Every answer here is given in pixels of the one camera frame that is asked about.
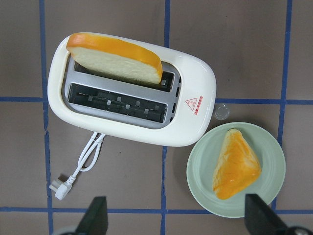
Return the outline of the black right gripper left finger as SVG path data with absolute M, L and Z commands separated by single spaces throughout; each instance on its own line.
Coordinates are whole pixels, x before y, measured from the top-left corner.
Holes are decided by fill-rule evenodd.
M 76 228 L 77 235 L 105 235 L 108 230 L 107 199 L 97 196 Z

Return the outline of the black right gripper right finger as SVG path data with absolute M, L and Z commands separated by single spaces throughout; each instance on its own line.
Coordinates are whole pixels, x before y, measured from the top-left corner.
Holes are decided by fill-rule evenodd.
M 258 194 L 245 196 L 245 226 L 250 235 L 291 235 L 287 225 Z

